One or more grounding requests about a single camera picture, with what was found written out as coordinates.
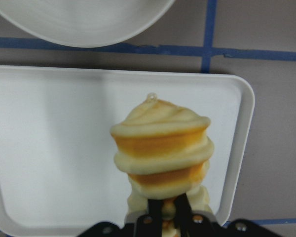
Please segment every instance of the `soft serve ice cream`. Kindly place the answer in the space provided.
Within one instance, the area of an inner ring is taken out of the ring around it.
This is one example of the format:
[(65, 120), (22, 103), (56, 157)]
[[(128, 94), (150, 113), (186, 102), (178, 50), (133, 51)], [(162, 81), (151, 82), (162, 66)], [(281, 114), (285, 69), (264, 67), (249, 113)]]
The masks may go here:
[(192, 209), (210, 210), (207, 190), (200, 185), (214, 151), (206, 134), (209, 125), (208, 117), (151, 93), (111, 128), (118, 147), (114, 162), (132, 185), (130, 211), (146, 209), (148, 198), (163, 199), (163, 217), (170, 220), (173, 200), (183, 193)]

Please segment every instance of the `round plate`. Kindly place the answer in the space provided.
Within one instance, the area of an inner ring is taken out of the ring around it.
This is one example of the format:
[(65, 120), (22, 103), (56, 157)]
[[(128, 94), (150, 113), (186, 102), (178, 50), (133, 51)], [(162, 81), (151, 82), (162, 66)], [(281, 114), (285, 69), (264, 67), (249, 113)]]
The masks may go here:
[(73, 47), (99, 47), (144, 31), (174, 1), (0, 0), (0, 14), (44, 40)]

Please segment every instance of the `metal bolt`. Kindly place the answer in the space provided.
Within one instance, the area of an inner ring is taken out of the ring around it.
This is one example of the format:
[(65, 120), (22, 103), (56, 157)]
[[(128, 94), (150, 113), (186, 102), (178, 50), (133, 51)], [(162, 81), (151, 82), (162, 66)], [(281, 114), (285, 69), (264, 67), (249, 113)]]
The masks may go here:
[(146, 216), (144, 219), (143, 219), (143, 223), (144, 224), (150, 224), (152, 222), (152, 217), (151, 216)]
[(113, 228), (111, 226), (106, 226), (103, 228), (102, 234), (108, 235), (108, 234), (112, 233), (112, 231), (113, 231)]
[(235, 227), (238, 231), (246, 231), (247, 230), (247, 226), (241, 222), (236, 223)]
[(203, 217), (201, 215), (194, 215), (192, 220), (195, 223), (201, 224), (203, 222)]

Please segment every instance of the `tabletop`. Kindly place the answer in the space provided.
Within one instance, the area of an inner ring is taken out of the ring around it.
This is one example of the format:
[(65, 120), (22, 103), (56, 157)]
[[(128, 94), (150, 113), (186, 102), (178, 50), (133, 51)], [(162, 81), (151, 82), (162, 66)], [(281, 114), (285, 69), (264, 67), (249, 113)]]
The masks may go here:
[(230, 220), (296, 237), (296, 0), (176, 0), (144, 32), (100, 48), (53, 44), (0, 16), (0, 65), (244, 78), (256, 106)]

